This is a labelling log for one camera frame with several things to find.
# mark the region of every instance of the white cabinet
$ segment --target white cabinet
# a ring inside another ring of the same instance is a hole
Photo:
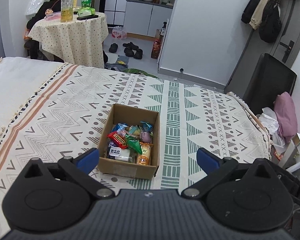
[[[115,12],[114,25],[123,25],[124,23],[124,12]]]
[[[114,21],[114,12],[105,11],[105,14],[107,16],[107,24],[113,24],[113,21]]]
[[[127,33],[147,35],[153,5],[127,2],[124,27]]]
[[[155,37],[163,22],[171,18],[172,8],[140,2],[127,2],[124,28],[127,33]]]
[[[127,0],[117,0],[117,5],[115,11],[125,12],[126,11]]]
[[[154,5],[152,9],[148,36],[155,37],[157,29],[161,30],[163,22],[171,18],[172,9]]]
[[[115,4],[117,0],[106,0],[105,11],[115,11]]]

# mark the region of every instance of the pink cloth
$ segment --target pink cloth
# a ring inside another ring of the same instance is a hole
[[[274,102],[274,112],[279,123],[278,134],[284,137],[286,142],[289,142],[298,132],[298,122],[296,109],[288,92],[277,96]]]

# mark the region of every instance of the black chair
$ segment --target black chair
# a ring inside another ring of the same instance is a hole
[[[270,54],[261,54],[249,86],[243,96],[250,110],[262,114],[262,108],[273,109],[277,95],[292,95],[297,75]]]

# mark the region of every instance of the door handle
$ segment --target door handle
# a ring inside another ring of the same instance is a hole
[[[283,63],[286,63],[287,60],[288,60],[288,57],[289,57],[289,55],[290,55],[290,52],[292,51],[292,48],[293,48],[293,46],[294,46],[294,41],[290,41],[290,42],[289,42],[289,45],[284,44],[283,42],[280,42],[279,44],[280,44],[281,46],[284,46],[285,48],[287,48],[286,51],[284,52],[284,56],[283,56],[283,59],[282,59],[282,62],[283,62]]]

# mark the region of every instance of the red snack package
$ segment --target red snack package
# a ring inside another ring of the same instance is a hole
[[[108,134],[108,137],[116,144],[118,145],[118,147],[120,147],[121,149],[125,149],[128,147],[127,142],[125,139],[123,139],[118,133],[117,131],[114,131],[112,133]]]

